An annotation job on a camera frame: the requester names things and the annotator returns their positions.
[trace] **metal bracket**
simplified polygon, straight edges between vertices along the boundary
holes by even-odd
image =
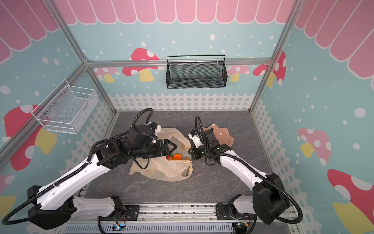
[[[243,214],[239,218],[234,218],[229,210],[229,205],[218,203],[215,207],[217,220],[250,220],[250,214]]]

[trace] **black cable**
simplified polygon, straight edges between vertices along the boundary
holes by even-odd
[[[101,218],[101,216],[98,216],[98,217],[97,217],[97,226],[99,227],[99,231],[101,232],[101,234],[106,234],[106,233],[104,232],[104,230],[102,229],[102,227],[101,227],[101,224],[100,224],[100,218]]]
[[[257,221],[257,215],[253,214],[253,218],[254,218],[253,219],[253,224],[246,234],[250,234],[253,231],[253,229],[255,228],[256,221]]]
[[[282,188],[278,187],[276,184],[274,184],[268,178],[262,176],[260,173],[258,173],[256,170],[254,170],[244,160],[242,160],[242,159],[240,159],[240,158],[238,158],[236,156],[229,155],[229,154],[216,154],[214,157],[219,157],[219,156],[226,156],[226,157],[232,158],[234,160],[237,160],[238,162],[240,162],[241,164],[243,164],[246,168],[248,168],[252,173],[254,173],[255,176],[257,176],[258,178],[262,179],[267,184],[269,184],[271,187],[275,188],[279,192],[283,193],[283,195],[285,195],[285,197],[295,206],[295,208],[297,210],[297,218],[296,219],[284,219],[284,218],[278,217],[277,219],[279,221],[282,221],[282,222],[287,223],[287,224],[297,224],[297,223],[301,222],[301,220],[303,219],[303,211],[301,210],[299,204],[297,204],[297,202],[288,193],[286,193]]]
[[[151,118],[152,114],[153,114],[153,109],[152,108],[147,108],[147,109],[144,109],[142,110],[141,112],[139,112],[133,122],[132,122],[132,125],[131,126],[134,126],[135,123],[137,122],[138,118],[144,114],[145,112],[148,112],[150,111],[151,113],[147,116],[147,119],[146,119],[146,124],[149,122],[149,119]],[[130,129],[128,129],[127,131],[125,131],[124,133],[120,133],[118,135],[115,135],[115,136],[112,136],[112,137],[109,137],[108,139],[115,139],[115,138],[118,138],[118,137],[121,137],[121,136],[124,136],[126,134],[128,134],[130,132]],[[14,215],[16,214],[17,212],[19,212],[20,210],[22,210],[23,208],[25,208],[27,205],[29,205],[30,203],[32,203],[33,201],[37,200],[40,196],[46,194],[48,191],[50,191],[51,189],[53,189],[54,187],[57,187],[59,184],[61,184],[62,182],[70,179],[71,177],[75,176],[77,173],[79,173],[80,171],[82,171],[84,168],[86,168],[90,162],[91,162],[91,159],[92,159],[92,155],[94,154],[94,151],[95,151],[95,148],[105,142],[107,139],[105,140],[100,140],[98,142],[95,142],[91,149],[90,149],[90,152],[88,154],[88,157],[87,157],[87,162],[85,162],[82,166],[80,166],[77,170],[73,171],[72,173],[70,173],[69,175],[61,178],[60,180],[56,181],[55,183],[52,183],[50,186],[48,186],[47,188],[45,188],[44,190],[42,190],[41,192],[35,194],[34,196],[32,196],[31,198],[29,198],[27,201],[25,201],[24,203],[22,203],[21,205],[19,205],[18,207],[16,207],[14,210],[12,210],[11,212],[9,212],[2,220],[2,224],[3,225],[11,225],[11,224],[19,224],[19,223],[23,223],[23,222],[26,222],[28,221],[28,218],[23,218],[23,219],[17,219],[17,220],[11,220],[9,221],[9,219]]]

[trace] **metal vent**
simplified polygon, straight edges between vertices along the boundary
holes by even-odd
[[[110,233],[232,233],[231,223],[149,223],[126,225],[124,231],[112,231],[115,224],[101,225]],[[63,234],[100,233],[97,224],[68,224]]]

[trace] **white picket fence illustration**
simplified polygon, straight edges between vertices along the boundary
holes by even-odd
[[[99,104],[100,106],[96,107],[97,112],[93,113],[93,119],[89,120],[90,125],[83,126],[86,129],[86,133],[81,133],[82,140],[76,142],[77,149],[71,150],[72,158],[65,160],[67,166],[66,169],[59,170],[60,175],[67,173],[87,158],[91,146],[95,142],[102,140],[113,114],[105,102],[100,101]]]
[[[248,110],[251,107],[255,94],[248,96],[246,93],[243,96],[236,95],[209,95],[202,94],[194,95],[187,94],[175,96],[169,94],[165,96],[161,94],[157,96],[154,94],[150,96],[131,94],[130,96],[118,94],[109,98],[117,110],[143,110],[145,108],[153,108],[155,110]]]
[[[304,205],[301,206],[304,215],[301,227],[304,233],[309,231],[309,233],[316,232],[320,234],[322,225],[313,218],[312,213],[314,208],[308,206],[306,203],[305,198],[307,193],[302,192],[299,187],[300,180],[296,179],[294,176],[295,169],[291,168],[289,165],[290,158],[285,156],[286,149],[281,147],[282,140],[277,138],[278,132],[274,132],[274,124],[270,122],[271,117],[267,116],[268,112],[265,111],[265,105],[263,105],[262,99],[258,100],[252,113],[257,129],[259,130],[259,137],[264,145],[264,150],[273,172],[281,178],[285,185],[286,192],[289,192],[299,205]]]

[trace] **white polka dot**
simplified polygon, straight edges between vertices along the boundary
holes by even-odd
[[[362,117],[365,116],[365,114],[366,114],[366,111],[365,111],[364,108],[357,108],[357,109],[355,110],[355,116],[356,116],[357,118],[362,118]]]
[[[354,149],[360,149],[360,145],[357,144],[357,143],[354,143],[354,144],[353,144],[353,148],[354,148]]]
[[[10,88],[8,86],[0,86],[0,92],[2,92],[3,94],[9,94],[10,93]]]
[[[149,57],[153,57],[153,56],[154,56],[154,53],[152,53],[151,51],[148,51],[148,50],[147,50],[147,55],[148,55]]]
[[[10,138],[11,138],[11,137],[3,137],[3,138],[1,138],[1,140],[2,140],[3,142],[7,142]]]
[[[370,183],[368,183],[368,182],[365,182],[365,181],[362,181],[362,180],[360,180],[360,179],[357,179],[356,177],[353,177],[353,176],[351,176],[351,180],[352,180],[353,184],[354,184],[357,188],[359,188],[359,189],[361,189],[361,190],[368,191],[368,190],[370,190],[370,189],[373,187],[372,184],[370,184]]]
[[[29,146],[27,147],[27,149],[25,150],[25,156],[26,158],[28,159],[32,159],[33,158],[33,154],[34,154],[34,146]]]
[[[334,187],[341,195],[343,195],[343,197],[345,197],[346,199],[348,199],[348,201],[350,201],[350,194],[349,194],[349,191],[341,186],[341,185],[336,185]]]
[[[9,185],[13,182],[13,180],[14,180],[14,176],[8,176],[5,178],[5,183]]]
[[[24,105],[24,106],[20,106],[20,109],[21,109],[21,111],[23,111],[25,113],[31,113],[34,108],[33,108],[32,105]]]
[[[314,146],[317,147],[317,148],[320,147],[321,146],[321,142],[319,140],[315,140],[314,141]]]
[[[320,158],[319,162],[322,164],[322,166],[326,165],[326,160],[324,158]]]

